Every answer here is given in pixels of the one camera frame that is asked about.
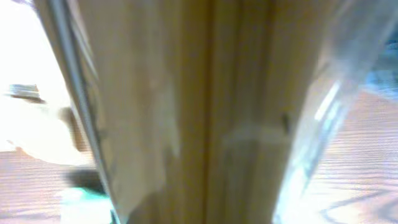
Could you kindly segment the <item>San Remo spaghetti packet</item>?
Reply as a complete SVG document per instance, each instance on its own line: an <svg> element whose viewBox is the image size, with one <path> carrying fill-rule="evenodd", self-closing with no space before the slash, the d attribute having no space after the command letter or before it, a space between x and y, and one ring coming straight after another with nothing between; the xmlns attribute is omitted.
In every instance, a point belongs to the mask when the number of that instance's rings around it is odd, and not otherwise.
<svg viewBox="0 0 398 224"><path fill-rule="evenodd" d="M37 1L117 223L297 223L396 1Z"/></svg>

